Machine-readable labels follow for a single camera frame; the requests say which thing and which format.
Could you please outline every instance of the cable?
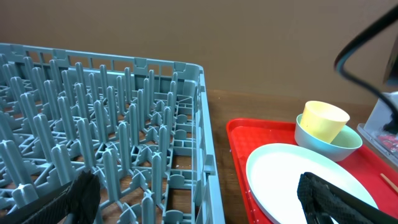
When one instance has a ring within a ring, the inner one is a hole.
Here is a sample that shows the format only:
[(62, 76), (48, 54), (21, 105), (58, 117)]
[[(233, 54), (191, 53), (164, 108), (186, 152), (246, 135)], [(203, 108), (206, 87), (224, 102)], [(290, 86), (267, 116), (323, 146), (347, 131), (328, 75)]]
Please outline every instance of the cable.
[(335, 70), (340, 73), (342, 77), (367, 89), (378, 98), (380, 98), (390, 108), (392, 112), (392, 122), (389, 124), (390, 126), (385, 127), (385, 129), (391, 130), (391, 125), (393, 125), (395, 126), (395, 128), (393, 129), (396, 129), (396, 132), (398, 132), (398, 109), (395, 107), (392, 101), (388, 97), (383, 95), (377, 88), (368, 84), (364, 80), (356, 78), (352, 73), (345, 70), (344, 68), (344, 64), (346, 63), (348, 58), (353, 55), (356, 50), (358, 50), (368, 40), (372, 39), (374, 36), (376, 36), (386, 27), (390, 26), (396, 20), (398, 20), (398, 5), (392, 8), (376, 22), (371, 24), (367, 29), (358, 34), (345, 48), (343, 48), (343, 50), (338, 54), (335, 60)]

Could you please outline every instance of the beige wall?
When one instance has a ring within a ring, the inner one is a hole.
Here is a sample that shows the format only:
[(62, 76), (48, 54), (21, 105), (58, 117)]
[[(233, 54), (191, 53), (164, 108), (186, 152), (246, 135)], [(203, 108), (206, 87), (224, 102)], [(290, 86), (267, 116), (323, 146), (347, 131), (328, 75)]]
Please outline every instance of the beige wall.
[[(0, 42), (197, 63), (208, 88), (373, 104), (333, 71), (387, 0), (1, 1)], [(395, 24), (348, 68), (382, 86)]]

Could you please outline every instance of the plate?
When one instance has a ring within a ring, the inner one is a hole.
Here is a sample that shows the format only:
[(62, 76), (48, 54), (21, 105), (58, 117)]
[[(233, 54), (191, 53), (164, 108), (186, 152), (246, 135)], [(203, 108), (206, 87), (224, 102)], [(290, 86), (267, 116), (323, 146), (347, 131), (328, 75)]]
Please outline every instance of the plate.
[(325, 156), (291, 144), (267, 144), (250, 154), (246, 175), (255, 201), (273, 223), (307, 223), (297, 198), (300, 175), (304, 172), (311, 172), (377, 208), (362, 184)]

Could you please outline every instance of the chopstick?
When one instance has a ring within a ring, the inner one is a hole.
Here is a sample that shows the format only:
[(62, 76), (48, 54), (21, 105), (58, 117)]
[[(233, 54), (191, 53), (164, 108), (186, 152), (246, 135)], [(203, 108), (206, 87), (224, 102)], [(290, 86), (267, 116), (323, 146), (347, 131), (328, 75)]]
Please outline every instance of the chopstick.
[(384, 174), (380, 174), (380, 175), (398, 194), (398, 187), (393, 182), (391, 182), (391, 180), (388, 179), (388, 177), (386, 177)]

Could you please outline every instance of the wooden table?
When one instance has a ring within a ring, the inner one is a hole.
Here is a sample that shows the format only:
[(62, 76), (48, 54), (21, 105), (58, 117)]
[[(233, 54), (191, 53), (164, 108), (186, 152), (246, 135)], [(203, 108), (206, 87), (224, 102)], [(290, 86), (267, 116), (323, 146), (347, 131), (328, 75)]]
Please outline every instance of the wooden table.
[[(311, 99), (253, 95), (221, 90), (207, 90), (207, 95), (225, 221), (226, 223), (248, 223), (232, 154), (229, 151), (226, 123), (234, 118), (294, 122), (297, 115), (302, 113), (305, 102)], [(351, 116), (348, 125), (353, 129), (356, 129), (359, 123), (365, 123), (373, 109), (373, 106), (368, 105), (331, 103), (342, 108)], [(397, 167), (377, 150), (373, 149), (373, 151), (398, 172)]]

